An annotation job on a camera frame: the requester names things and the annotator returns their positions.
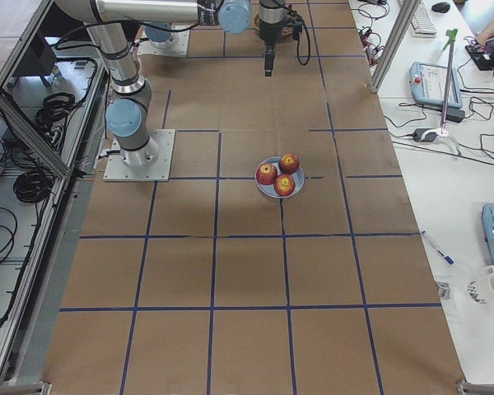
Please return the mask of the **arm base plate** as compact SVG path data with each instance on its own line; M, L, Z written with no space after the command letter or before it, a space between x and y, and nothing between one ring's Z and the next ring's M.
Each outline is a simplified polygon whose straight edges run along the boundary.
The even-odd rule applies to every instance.
M107 182L167 182L170 177L175 146L174 129L152 129L149 141L139 151L126 151L114 137L108 155L104 181Z
M174 34L172 38L162 43L148 40L147 35L143 33L142 37L137 41L137 54L184 58L187 56L188 46L188 31Z

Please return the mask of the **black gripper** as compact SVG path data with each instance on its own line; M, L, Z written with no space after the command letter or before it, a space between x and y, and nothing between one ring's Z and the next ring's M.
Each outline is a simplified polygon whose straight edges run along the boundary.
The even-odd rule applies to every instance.
M273 63L276 43L282 38L284 19L280 21L265 21L259 17L259 38L264 42L264 76L273 75Z

